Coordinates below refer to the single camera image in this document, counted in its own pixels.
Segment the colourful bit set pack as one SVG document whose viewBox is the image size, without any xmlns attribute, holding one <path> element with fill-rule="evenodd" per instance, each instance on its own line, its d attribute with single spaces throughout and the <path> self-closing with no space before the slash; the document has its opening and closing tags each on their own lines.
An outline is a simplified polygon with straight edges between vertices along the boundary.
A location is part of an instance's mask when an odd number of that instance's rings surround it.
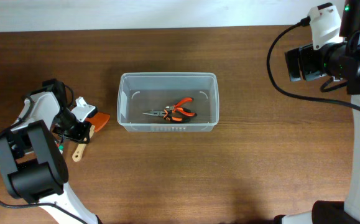
<svg viewBox="0 0 360 224">
<path fill-rule="evenodd" d="M 60 151 L 60 153 L 63 154 L 64 145 L 62 143 L 57 143 L 57 147 L 58 147 L 58 150 Z"/>
</svg>

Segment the orange scraper wooden handle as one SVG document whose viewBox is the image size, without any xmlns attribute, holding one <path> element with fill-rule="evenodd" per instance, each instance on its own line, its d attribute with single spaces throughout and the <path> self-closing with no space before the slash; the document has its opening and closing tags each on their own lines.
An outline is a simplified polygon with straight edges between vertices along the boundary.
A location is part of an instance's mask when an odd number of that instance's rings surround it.
<svg viewBox="0 0 360 224">
<path fill-rule="evenodd" d="M 90 130 L 89 130 L 89 140 L 94 135 L 95 132 L 98 132 L 101 130 L 109 121 L 110 115 L 104 114 L 101 112 L 97 112 L 92 118 L 86 118 L 86 121 L 91 124 Z M 83 152 L 87 146 L 87 143 L 79 143 L 75 152 L 72 155 L 72 159 L 74 162 L 81 161 L 83 157 Z"/>
</svg>

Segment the clear plastic container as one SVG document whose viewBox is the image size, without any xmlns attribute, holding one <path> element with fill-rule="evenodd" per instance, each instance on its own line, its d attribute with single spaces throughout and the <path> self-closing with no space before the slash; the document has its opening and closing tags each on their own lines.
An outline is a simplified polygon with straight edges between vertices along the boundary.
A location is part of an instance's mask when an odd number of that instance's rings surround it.
<svg viewBox="0 0 360 224">
<path fill-rule="evenodd" d="M 182 105 L 197 116 L 187 123 L 171 123 L 143 114 L 164 110 L 186 97 Z M 117 121 L 129 132 L 151 132 L 152 126 L 183 126 L 182 132 L 209 132 L 219 121 L 216 75 L 203 72 L 136 72 L 122 75 L 118 90 Z"/>
</svg>

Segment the orange socket bit rail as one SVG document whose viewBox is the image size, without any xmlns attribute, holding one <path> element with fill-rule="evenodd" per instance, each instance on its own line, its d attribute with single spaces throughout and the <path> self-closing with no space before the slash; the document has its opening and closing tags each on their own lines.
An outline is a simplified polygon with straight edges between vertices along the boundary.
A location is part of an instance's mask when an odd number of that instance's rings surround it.
<svg viewBox="0 0 360 224">
<path fill-rule="evenodd" d="M 187 128 L 183 126 L 152 126 L 152 132 L 182 132 L 186 131 Z"/>
</svg>

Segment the orange black long-nose pliers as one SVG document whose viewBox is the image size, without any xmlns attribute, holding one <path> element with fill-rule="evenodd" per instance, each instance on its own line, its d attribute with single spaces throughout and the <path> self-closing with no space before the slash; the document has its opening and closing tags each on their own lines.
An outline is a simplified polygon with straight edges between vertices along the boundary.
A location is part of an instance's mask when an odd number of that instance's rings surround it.
<svg viewBox="0 0 360 224">
<path fill-rule="evenodd" d="M 164 109 L 160 111 L 148 111 L 144 112 L 143 114 L 161 117 L 166 121 L 170 121 L 171 123 L 187 123 L 190 121 L 190 118 L 196 115 L 196 113 L 192 113 L 190 110 L 181 107 L 174 108 L 172 110 Z"/>
</svg>

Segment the red black cutting pliers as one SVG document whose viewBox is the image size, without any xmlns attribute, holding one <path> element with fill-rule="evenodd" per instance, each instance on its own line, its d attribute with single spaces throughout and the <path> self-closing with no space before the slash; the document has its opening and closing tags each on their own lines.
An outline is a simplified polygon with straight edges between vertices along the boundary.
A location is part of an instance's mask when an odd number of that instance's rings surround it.
<svg viewBox="0 0 360 224">
<path fill-rule="evenodd" d="M 179 113 L 181 115 L 187 116 L 187 117 L 196 117 L 197 114 L 192 112 L 191 110 L 184 108 L 182 105 L 186 104 L 186 103 L 191 103 L 193 102 L 193 98 L 192 97 L 186 97 L 183 98 L 182 100 L 180 100 L 179 102 L 177 102 L 176 104 L 172 105 L 172 106 L 166 106 L 165 109 L 172 111 L 173 113 Z"/>
</svg>

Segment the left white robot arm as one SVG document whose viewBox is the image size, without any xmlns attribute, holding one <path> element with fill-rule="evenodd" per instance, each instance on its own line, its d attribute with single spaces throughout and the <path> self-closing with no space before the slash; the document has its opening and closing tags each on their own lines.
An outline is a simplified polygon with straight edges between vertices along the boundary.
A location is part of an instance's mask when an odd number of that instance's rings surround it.
<svg viewBox="0 0 360 224">
<path fill-rule="evenodd" d="M 24 96 L 16 121 L 0 132 L 0 173 L 12 198 L 23 205 L 11 209 L 40 207 L 58 223 L 100 223 L 75 195 L 68 183 L 63 157 L 64 140 L 78 144 L 80 157 L 98 123 L 98 110 L 82 97 L 67 99 L 70 88 L 56 79 Z"/>
</svg>

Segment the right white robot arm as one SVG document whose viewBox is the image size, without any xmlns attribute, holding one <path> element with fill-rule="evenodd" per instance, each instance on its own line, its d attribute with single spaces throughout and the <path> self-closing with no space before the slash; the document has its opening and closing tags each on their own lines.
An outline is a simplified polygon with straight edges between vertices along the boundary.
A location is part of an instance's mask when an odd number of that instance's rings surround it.
<svg viewBox="0 0 360 224">
<path fill-rule="evenodd" d="M 346 1 L 342 12 L 330 2 L 310 9 L 299 26 L 312 31 L 311 44 L 285 53 L 290 80 L 312 81 L 326 77 L 323 93 L 345 88 L 350 101 L 354 145 L 351 185 L 345 201 L 319 200 L 309 212 L 279 215 L 275 223 L 360 223 L 360 1 Z"/>
</svg>

